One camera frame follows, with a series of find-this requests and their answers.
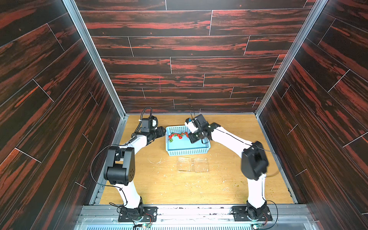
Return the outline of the strawberries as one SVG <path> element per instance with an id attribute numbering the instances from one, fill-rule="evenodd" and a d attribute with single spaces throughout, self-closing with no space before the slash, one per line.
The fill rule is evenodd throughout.
<path id="1" fill-rule="evenodd" d="M 173 142 L 173 138 L 174 137 L 177 137 L 179 140 L 181 140 L 183 137 L 189 137 L 188 133 L 187 132 L 181 132 L 181 133 L 171 133 L 169 136 L 168 136 L 168 140 L 169 142 Z"/>

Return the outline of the clear plastic clamshell container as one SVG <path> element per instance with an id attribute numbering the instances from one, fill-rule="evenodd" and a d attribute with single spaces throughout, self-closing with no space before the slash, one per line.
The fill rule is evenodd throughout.
<path id="1" fill-rule="evenodd" d="M 207 173 L 209 172 L 209 161 L 207 158 L 179 157 L 176 167 L 180 172 Z"/>

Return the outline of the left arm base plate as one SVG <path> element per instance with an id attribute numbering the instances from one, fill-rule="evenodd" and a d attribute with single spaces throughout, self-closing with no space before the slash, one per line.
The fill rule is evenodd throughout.
<path id="1" fill-rule="evenodd" d="M 135 209 L 122 207 L 119 212 L 118 222 L 156 222 L 158 207 L 142 206 Z"/>

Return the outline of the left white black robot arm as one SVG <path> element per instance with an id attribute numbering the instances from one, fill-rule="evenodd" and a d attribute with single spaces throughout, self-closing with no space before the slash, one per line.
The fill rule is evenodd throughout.
<path id="1" fill-rule="evenodd" d="M 164 137 L 166 129 L 162 126 L 149 132 L 134 133 L 124 145 L 111 146 L 107 150 L 104 179 L 120 193 L 124 204 L 120 208 L 122 215 L 140 219 L 144 215 L 143 200 L 137 193 L 133 179 L 136 172 L 135 154 L 157 138 Z"/>

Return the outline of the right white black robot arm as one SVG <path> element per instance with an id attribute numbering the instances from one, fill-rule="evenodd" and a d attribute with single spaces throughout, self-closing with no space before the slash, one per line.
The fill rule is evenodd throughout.
<path id="1" fill-rule="evenodd" d="M 265 179 L 269 162 L 260 142 L 244 140 L 217 123 L 209 124 L 202 114 L 188 118 L 185 126 L 189 128 L 188 134 L 191 143 L 199 140 L 211 140 L 224 145 L 241 158 L 241 171 L 247 178 L 248 199 L 247 213 L 251 220 L 258 220 L 267 210 L 265 199 Z"/>

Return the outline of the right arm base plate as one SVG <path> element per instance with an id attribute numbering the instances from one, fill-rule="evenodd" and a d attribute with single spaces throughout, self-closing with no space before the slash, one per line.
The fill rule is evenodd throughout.
<path id="1" fill-rule="evenodd" d="M 265 205 L 257 209 L 253 206 L 233 206 L 230 214 L 237 222 L 267 222 L 273 220 L 269 207 Z"/>

